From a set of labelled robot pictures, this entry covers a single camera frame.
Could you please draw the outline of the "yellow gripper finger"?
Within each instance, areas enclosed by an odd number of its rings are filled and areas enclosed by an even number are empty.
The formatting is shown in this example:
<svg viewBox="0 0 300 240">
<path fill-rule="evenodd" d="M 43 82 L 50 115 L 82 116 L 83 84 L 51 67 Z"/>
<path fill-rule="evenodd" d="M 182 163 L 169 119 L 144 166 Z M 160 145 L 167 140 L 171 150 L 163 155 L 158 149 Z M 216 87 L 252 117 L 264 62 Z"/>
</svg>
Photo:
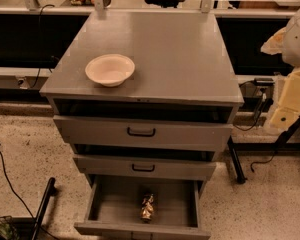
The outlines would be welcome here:
<svg viewBox="0 0 300 240">
<path fill-rule="evenodd" d="M 286 28 L 283 27 L 275 32 L 262 46 L 261 52 L 268 55 L 281 54 L 284 50 L 283 39 Z"/>
<path fill-rule="evenodd" d="M 295 68 L 284 80 L 278 104 L 270 125 L 287 130 L 300 116 L 300 68 Z"/>
</svg>

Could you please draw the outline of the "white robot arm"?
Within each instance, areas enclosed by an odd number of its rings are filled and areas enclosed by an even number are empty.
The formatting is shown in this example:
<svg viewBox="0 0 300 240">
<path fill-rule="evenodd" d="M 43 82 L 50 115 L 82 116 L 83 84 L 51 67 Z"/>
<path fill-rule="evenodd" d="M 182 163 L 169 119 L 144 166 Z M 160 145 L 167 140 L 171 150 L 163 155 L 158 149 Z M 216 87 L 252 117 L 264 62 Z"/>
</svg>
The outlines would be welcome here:
<svg viewBox="0 0 300 240">
<path fill-rule="evenodd" d="M 300 9 L 284 28 L 261 46 L 261 52 L 281 54 L 282 60 L 293 67 L 293 71 L 284 79 L 275 109 L 268 118 L 271 127 L 286 130 L 300 116 Z"/>
</svg>

